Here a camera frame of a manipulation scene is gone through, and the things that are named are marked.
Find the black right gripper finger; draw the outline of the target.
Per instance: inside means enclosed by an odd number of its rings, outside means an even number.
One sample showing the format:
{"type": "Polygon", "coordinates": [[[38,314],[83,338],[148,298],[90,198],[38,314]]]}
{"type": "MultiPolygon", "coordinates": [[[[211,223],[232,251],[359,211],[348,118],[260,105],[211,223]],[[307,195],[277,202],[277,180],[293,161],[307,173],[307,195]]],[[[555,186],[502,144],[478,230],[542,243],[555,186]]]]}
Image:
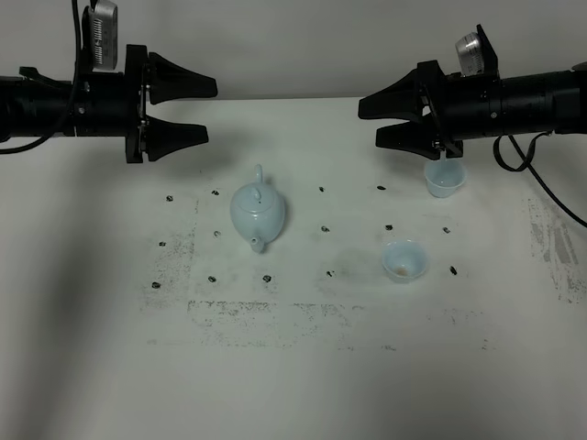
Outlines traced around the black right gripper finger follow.
{"type": "Polygon", "coordinates": [[[358,117],[363,120],[399,119],[422,122],[423,101],[417,70],[385,89],[359,100],[358,117]]]}
{"type": "Polygon", "coordinates": [[[378,128],[375,138],[377,147],[414,153],[429,160],[440,159],[440,148],[436,147],[436,142],[442,138],[443,120],[434,111],[423,115],[419,108],[378,110],[374,118],[404,120],[402,124],[378,128]]]}

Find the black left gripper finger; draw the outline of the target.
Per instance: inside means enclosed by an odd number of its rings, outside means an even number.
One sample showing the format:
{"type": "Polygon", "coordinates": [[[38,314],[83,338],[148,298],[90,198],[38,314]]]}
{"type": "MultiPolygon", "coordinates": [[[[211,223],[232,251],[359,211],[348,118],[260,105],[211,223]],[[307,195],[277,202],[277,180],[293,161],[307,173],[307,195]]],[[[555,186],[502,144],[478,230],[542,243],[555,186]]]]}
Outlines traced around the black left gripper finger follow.
{"type": "Polygon", "coordinates": [[[157,161],[176,151],[203,145],[209,141],[202,125],[178,124],[149,117],[145,147],[149,161],[157,161]]]}
{"type": "Polygon", "coordinates": [[[150,103],[160,103],[179,99],[207,99],[217,96],[214,78],[189,71],[172,63],[161,55],[149,53],[150,103]]]}

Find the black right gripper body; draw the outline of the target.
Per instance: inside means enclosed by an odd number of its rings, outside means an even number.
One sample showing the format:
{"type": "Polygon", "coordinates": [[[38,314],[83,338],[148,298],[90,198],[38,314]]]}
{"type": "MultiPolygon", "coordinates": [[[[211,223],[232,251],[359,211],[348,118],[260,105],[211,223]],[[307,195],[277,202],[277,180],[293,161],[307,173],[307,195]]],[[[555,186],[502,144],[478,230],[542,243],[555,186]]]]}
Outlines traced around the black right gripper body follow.
{"type": "Polygon", "coordinates": [[[496,63],[482,74],[446,75],[435,60],[416,67],[419,92],[427,98],[431,114],[419,130],[425,143],[416,153],[437,160],[445,149],[451,158],[463,155],[462,142],[503,134],[501,79],[496,63]]]}

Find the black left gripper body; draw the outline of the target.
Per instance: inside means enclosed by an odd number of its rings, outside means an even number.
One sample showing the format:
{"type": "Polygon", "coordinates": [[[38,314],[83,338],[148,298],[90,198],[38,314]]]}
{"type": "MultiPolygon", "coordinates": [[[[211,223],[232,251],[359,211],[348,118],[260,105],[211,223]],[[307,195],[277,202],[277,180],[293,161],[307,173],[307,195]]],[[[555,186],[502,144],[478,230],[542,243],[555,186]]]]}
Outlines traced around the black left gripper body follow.
{"type": "Polygon", "coordinates": [[[127,45],[123,72],[97,72],[91,69],[90,50],[81,52],[79,85],[71,115],[77,137],[123,138],[128,163],[143,161],[140,150],[140,110],[143,72],[148,61],[144,45],[127,45]]]}

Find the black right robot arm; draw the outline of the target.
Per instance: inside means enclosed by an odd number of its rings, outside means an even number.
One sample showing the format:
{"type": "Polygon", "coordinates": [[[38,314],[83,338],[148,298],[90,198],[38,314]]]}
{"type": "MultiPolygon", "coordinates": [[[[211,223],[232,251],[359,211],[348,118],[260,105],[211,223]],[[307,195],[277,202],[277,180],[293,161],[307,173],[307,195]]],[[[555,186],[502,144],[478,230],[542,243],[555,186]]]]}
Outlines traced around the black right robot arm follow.
{"type": "Polygon", "coordinates": [[[393,85],[360,99],[358,116],[395,120],[377,130],[379,148],[429,160],[460,158],[469,139],[585,133],[586,73],[464,77],[445,74],[435,60],[425,61],[393,85]]]}

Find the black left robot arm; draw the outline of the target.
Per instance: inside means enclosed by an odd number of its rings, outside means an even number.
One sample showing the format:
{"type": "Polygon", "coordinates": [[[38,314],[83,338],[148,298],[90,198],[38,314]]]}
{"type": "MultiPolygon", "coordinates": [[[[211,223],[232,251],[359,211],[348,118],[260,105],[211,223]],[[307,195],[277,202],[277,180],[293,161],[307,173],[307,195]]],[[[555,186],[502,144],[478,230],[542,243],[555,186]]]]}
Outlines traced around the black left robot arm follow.
{"type": "Polygon", "coordinates": [[[143,45],[127,46],[122,72],[84,71],[78,85],[23,68],[1,80],[1,139],[42,137],[66,119],[57,137],[123,138],[129,163],[154,162],[206,143],[202,125],[151,117],[147,105],[217,95],[216,80],[178,66],[143,45]]]}

